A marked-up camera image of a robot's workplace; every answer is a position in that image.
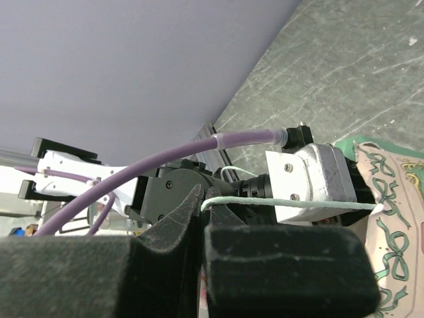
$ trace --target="wire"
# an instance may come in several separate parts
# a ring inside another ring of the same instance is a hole
[[[109,200],[105,204],[103,210],[101,210],[98,218],[96,218],[94,224],[92,227],[90,227],[90,230],[88,230],[87,235],[94,235],[100,228],[103,221],[106,219],[109,212],[112,210],[112,206],[115,202],[116,195],[113,192],[109,192]]]
[[[225,170],[236,170],[236,171],[239,171],[239,172],[244,172],[245,174],[248,174],[248,175],[250,175],[252,177],[257,177],[258,176],[257,174],[253,174],[250,171],[247,171],[245,169],[242,169],[242,168],[239,168],[239,167],[236,167],[236,166],[225,166],[224,168],[221,169],[221,179],[222,180],[224,180],[224,171]]]
[[[21,172],[25,172],[27,174],[37,174],[38,173],[38,169],[37,168],[16,166],[15,169],[18,170],[18,171],[21,171]],[[84,182],[84,183],[86,183],[88,181],[96,181],[96,180],[91,180],[90,178],[87,178],[87,177],[84,177],[84,176],[80,176],[78,174],[70,174],[68,172],[62,172],[62,171],[57,171],[57,170],[45,169],[45,170],[42,171],[42,173],[43,174],[46,174],[47,176],[54,176],[54,177],[66,178],[66,179],[76,180],[76,181]],[[96,219],[96,222],[94,222],[93,226],[88,230],[87,235],[94,235],[99,230],[99,227],[102,224],[102,222],[106,219],[107,214],[112,210],[112,206],[113,206],[113,204],[115,202],[116,195],[113,192],[109,192],[108,193],[108,196],[109,196],[108,202],[105,204],[105,207],[100,212],[100,215]],[[63,210],[64,208],[66,208],[69,204],[70,204],[70,202],[67,203],[65,206],[63,206],[61,208],[61,210]],[[46,234],[44,234],[41,231],[41,229],[47,224],[47,222],[45,224],[43,224],[43,226],[40,228],[40,230],[38,230],[36,233],[34,233],[34,236],[46,235]]]
[[[212,137],[197,140],[159,152],[149,156],[139,162],[127,166],[125,169],[113,174],[112,176],[100,181],[90,190],[81,194],[72,200],[67,206],[63,207],[59,212],[53,215],[40,230],[38,235],[51,235],[58,229],[62,228],[70,219],[75,217],[80,211],[96,202],[99,198],[112,192],[117,187],[137,178],[151,169],[155,169],[168,162],[191,156],[199,152],[216,149],[218,145],[225,148],[236,146],[244,146],[257,143],[271,143],[284,146],[287,143],[288,135],[285,130],[269,130],[261,131],[245,131],[214,134]]]

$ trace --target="bolt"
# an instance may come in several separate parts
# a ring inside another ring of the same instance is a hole
[[[291,164],[285,164],[284,165],[284,171],[286,171],[286,172],[292,172],[293,171],[293,166]]]

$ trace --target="purple cable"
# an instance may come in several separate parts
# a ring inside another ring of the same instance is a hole
[[[270,133],[270,130],[268,129],[254,132],[233,132],[231,133],[231,138],[226,138],[228,136],[226,134],[216,134],[206,139],[193,141],[183,146],[171,148],[169,150],[165,150],[163,152],[159,152],[158,154],[149,156],[139,162],[127,166],[125,169],[122,169],[120,172],[117,172],[107,179],[104,179],[90,190],[72,200],[72,202],[63,207],[45,224],[43,224],[41,229],[36,233],[38,233],[38,235],[54,234],[64,224],[75,217],[79,211],[84,210],[86,207],[96,202],[100,197],[108,194],[109,192],[112,192],[117,187],[120,187],[128,181],[143,175],[143,173],[151,169],[155,169],[168,162],[188,157],[199,152],[215,149],[218,146],[218,143],[223,143],[225,148],[256,143],[273,143],[283,146],[287,141],[287,138],[284,138],[287,137],[287,132],[283,130],[271,131],[278,131],[278,134],[281,135],[281,138],[276,138],[276,134]]]
[[[38,170],[36,168],[17,166],[17,167],[15,167],[15,169],[18,170],[18,171],[24,172],[26,174],[37,174],[38,173]],[[66,178],[66,179],[76,180],[76,181],[80,181],[80,182],[84,182],[84,183],[85,182],[88,182],[88,181],[91,181],[90,178],[87,178],[87,177],[84,177],[84,176],[80,176],[78,174],[70,174],[68,172],[62,172],[62,171],[57,171],[57,170],[45,169],[44,173],[47,176],[54,176],[54,177]],[[90,227],[90,229],[88,230],[87,235],[94,235],[99,230],[99,227],[102,224],[102,222],[106,219],[106,216],[112,210],[112,206],[113,206],[113,204],[115,202],[116,195],[113,192],[109,192],[108,196],[109,196],[108,202],[105,204],[105,207],[100,212],[100,215],[97,218],[97,220],[94,222],[93,226]],[[34,233],[34,236],[43,235],[43,234],[37,234],[38,232],[39,231],[35,232]]]
[[[100,225],[103,223],[103,221],[106,219],[109,212],[112,210],[112,206],[115,202],[116,195],[113,192],[109,192],[109,200],[105,204],[105,207],[103,210],[101,210],[99,217],[95,220],[92,227],[90,227],[90,230],[88,230],[86,235],[94,235],[100,228]]]

